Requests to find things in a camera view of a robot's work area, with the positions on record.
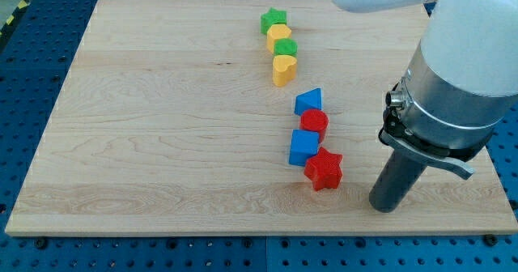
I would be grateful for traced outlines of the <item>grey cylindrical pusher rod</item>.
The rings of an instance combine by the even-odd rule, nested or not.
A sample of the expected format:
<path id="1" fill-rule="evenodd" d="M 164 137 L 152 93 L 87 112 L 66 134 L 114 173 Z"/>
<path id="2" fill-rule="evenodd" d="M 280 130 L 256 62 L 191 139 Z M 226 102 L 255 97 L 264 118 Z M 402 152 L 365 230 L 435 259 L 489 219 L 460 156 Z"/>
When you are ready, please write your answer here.
<path id="1" fill-rule="evenodd" d="M 369 202 L 380 212 L 394 211 L 427 168 L 393 151 L 369 193 Z"/>

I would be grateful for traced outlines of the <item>silver tool flange with clamp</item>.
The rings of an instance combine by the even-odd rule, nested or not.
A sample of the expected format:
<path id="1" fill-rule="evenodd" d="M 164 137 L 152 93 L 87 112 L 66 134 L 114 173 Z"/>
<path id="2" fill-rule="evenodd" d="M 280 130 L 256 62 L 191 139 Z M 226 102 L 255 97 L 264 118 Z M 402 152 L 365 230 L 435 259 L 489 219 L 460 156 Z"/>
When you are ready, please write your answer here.
<path id="1" fill-rule="evenodd" d="M 417 47 L 385 103 L 382 143 L 467 180 L 474 174 L 468 162 L 486 145 L 512 96 L 479 95 L 453 85 L 430 68 Z"/>

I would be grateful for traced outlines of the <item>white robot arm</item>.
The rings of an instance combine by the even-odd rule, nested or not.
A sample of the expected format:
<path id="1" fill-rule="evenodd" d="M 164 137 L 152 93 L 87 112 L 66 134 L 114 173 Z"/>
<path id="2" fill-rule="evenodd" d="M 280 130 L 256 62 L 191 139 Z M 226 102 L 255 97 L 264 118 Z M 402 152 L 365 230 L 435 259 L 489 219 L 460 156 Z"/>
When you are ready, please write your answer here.
<path id="1" fill-rule="evenodd" d="M 517 101 L 517 0 L 332 0 L 366 13 L 433 3 L 427 29 L 386 94 L 380 141 L 393 153 L 369 201 L 390 212 L 425 168 L 463 179 L 469 161 Z"/>

